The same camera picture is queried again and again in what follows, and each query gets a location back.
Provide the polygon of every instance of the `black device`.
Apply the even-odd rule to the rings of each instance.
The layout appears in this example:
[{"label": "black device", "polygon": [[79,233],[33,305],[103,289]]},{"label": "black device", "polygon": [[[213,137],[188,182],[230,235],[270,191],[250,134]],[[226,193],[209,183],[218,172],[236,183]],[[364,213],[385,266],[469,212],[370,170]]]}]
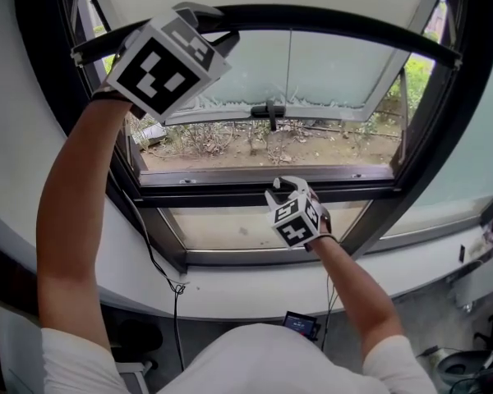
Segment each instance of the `black device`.
[{"label": "black device", "polygon": [[287,312],[283,326],[290,328],[295,332],[299,332],[302,336],[311,341],[317,340],[316,335],[320,331],[320,325],[316,323],[316,317],[298,314],[295,312]]}]

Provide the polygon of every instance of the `white t-shirt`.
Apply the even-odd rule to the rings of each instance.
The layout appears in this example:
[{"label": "white t-shirt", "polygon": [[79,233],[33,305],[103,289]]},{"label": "white t-shirt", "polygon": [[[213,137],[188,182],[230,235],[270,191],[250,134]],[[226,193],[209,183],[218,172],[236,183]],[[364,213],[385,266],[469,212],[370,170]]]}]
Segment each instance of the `white t-shirt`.
[{"label": "white t-shirt", "polygon": [[[127,394],[111,354],[91,341],[42,329],[45,392]],[[363,375],[332,364],[317,346],[284,327],[235,328],[204,349],[161,394],[436,394],[406,337],[379,343]]]}]

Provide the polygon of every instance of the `black window frame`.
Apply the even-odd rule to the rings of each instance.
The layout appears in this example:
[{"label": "black window frame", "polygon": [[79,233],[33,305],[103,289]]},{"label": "black window frame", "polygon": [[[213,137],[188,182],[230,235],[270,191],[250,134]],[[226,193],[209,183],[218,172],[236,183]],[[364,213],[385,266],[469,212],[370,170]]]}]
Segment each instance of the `black window frame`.
[{"label": "black window frame", "polygon": [[[64,132],[69,135],[96,85],[91,80],[96,74],[91,69],[93,65],[77,68],[70,57],[71,50],[80,44],[76,42],[76,35],[84,34],[80,17],[75,19],[74,29],[71,27],[70,15],[77,13],[77,10],[71,10],[74,0],[15,2],[18,24],[37,80],[48,105]],[[92,3],[105,21],[98,2],[92,0]],[[221,26],[216,27],[215,22],[211,26],[212,32],[220,31],[219,28],[223,31],[262,29],[264,22],[266,29],[274,29],[279,25],[283,29],[295,30],[296,21],[284,25],[285,19],[292,19],[289,14],[295,19],[299,15],[296,11],[305,10],[318,15],[318,24],[312,26],[315,32],[335,32],[396,48],[414,49],[417,53],[443,62],[446,66],[435,64],[417,113],[409,124],[406,156],[402,162],[399,161],[399,148],[391,163],[392,167],[254,168],[244,174],[234,170],[237,180],[230,182],[223,179],[227,175],[226,170],[179,172],[178,175],[143,171],[142,164],[139,167],[135,149],[130,149],[128,153],[127,148],[131,146],[124,144],[127,137],[122,134],[111,162],[113,175],[108,179],[109,198],[132,226],[142,233],[123,190],[145,219],[152,246],[175,269],[184,273],[187,270],[187,250],[158,208],[264,205],[263,193],[273,178],[290,173],[305,177],[324,202],[372,200],[343,239],[343,246],[349,254],[358,257],[366,253],[408,210],[444,165],[468,126],[491,73],[493,0],[449,0],[448,4],[455,16],[457,30],[453,49],[371,18],[307,7],[220,7],[225,15],[229,14],[229,18]],[[143,23],[127,25],[83,43],[83,54],[96,51],[93,58],[98,59],[99,51],[95,46],[104,46],[101,56],[113,53],[115,45],[118,46],[131,30]],[[210,23],[202,21],[201,31],[210,31]],[[108,24],[104,27],[110,31]],[[477,39],[475,34],[480,28],[482,37]],[[449,31],[446,28],[443,43],[448,42]],[[51,60],[51,69],[47,68],[48,60]],[[201,174],[205,175],[205,179],[195,177]],[[181,179],[195,179],[197,184],[178,184]]]}]

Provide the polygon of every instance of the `forearm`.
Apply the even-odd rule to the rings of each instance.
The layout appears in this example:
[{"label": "forearm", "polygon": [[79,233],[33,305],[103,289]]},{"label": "forearm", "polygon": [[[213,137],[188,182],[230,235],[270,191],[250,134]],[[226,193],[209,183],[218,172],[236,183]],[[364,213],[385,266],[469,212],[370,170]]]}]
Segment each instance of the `forearm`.
[{"label": "forearm", "polygon": [[330,238],[320,238],[312,241],[311,246],[332,279],[349,320],[362,338],[364,356],[384,336],[402,333],[391,299],[338,243]]},{"label": "forearm", "polygon": [[109,163],[129,108],[120,101],[91,103],[58,154],[37,217],[39,275],[94,277]]}]

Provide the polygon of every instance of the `white cube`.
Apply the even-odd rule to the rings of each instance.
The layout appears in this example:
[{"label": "white cube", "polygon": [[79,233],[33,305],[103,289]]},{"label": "white cube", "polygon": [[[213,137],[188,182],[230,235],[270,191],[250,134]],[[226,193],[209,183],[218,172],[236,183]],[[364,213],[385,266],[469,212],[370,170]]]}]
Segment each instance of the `white cube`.
[{"label": "white cube", "polygon": [[225,59],[171,10],[145,25],[108,83],[164,123],[228,70]]},{"label": "white cube", "polygon": [[289,248],[303,245],[320,234],[320,213],[306,194],[267,213],[270,226]]}]

